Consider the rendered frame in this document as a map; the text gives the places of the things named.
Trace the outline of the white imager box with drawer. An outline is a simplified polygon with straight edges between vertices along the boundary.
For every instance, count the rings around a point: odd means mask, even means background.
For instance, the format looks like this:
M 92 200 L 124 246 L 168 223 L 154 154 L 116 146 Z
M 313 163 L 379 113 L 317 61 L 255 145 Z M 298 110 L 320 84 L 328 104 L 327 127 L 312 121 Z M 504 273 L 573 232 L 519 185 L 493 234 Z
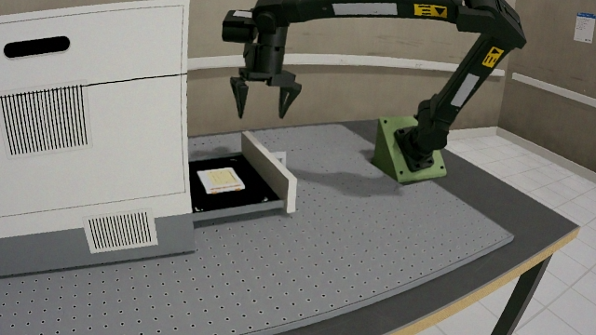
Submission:
M 286 152 L 249 131 L 188 158 L 188 19 L 189 0 L 0 16 L 0 275 L 196 250 L 193 221 L 295 211 Z M 245 189 L 207 194 L 197 172 L 218 168 Z

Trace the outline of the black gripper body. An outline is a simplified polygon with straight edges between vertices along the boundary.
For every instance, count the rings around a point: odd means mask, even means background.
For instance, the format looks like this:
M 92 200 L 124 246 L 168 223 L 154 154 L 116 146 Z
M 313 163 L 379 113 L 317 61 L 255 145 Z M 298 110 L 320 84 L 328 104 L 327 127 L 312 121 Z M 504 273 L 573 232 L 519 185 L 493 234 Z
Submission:
M 302 85 L 293 82 L 296 74 L 282 70 L 284 51 L 285 47 L 277 47 L 276 51 L 273 51 L 272 47 L 257 44 L 253 70 L 239 68 L 240 77 L 230 77 L 230 80 L 235 84 L 245 84 L 245 81 L 265 82 L 266 80 L 266 84 L 270 87 L 302 88 Z

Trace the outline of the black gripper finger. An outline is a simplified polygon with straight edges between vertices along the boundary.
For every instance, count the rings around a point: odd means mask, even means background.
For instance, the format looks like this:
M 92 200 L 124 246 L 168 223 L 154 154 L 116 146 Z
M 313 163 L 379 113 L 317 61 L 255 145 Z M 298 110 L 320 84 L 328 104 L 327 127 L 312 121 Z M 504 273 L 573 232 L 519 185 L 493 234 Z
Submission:
M 301 90 L 302 90 L 301 88 L 295 88 L 295 87 L 280 87 L 279 88 L 279 108 L 278 108 L 279 118 L 283 119 L 283 117 L 285 116 L 286 112 L 288 111 L 288 109 L 291 106 L 291 104 L 293 103 L 293 101 L 300 94 Z M 288 98 L 287 98 L 287 94 L 289 94 Z
M 230 85 L 231 88 L 233 90 L 236 102 L 237 102 L 237 113 L 238 113 L 238 117 L 240 119 L 242 119 L 243 113 L 244 113 L 244 109 L 245 109 L 245 103 L 246 103 L 246 98 L 248 95 L 248 90 L 249 87 L 245 84 L 235 84 L 234 82 L 232 82 L 230 80 Z M 236 86 L 237 88 L 236 88 Z M 237 95 L 238 94 L 238 95 Z

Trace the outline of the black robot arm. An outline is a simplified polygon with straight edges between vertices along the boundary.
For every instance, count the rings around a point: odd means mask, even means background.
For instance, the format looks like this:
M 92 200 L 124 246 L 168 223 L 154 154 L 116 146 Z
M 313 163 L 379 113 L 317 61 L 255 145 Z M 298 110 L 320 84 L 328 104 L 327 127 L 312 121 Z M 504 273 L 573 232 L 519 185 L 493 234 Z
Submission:
M 458 32 L 481 34 L 440 93 L 419 103 L 417 115 L 413 115 L 418 127 L 394 132 L 408 169 L 415 172 L 435 164 L 433 152 L 447 145 L 449 127 L 462 108 L 499 62 L 527 43 L 520 16 L 506 0 L 463 1 L 464 6 L 461 0 L 258 0 L 251 10 L 227 12 L 222 38 L 245 44 L 245 67 L 253 70 L 254 45 L 269 46 L 273 51 L 285 47 L 290 24 L 309 20 L 442 20 L 456 24 Z M 253 43 L 257 34 L 257 43 Z

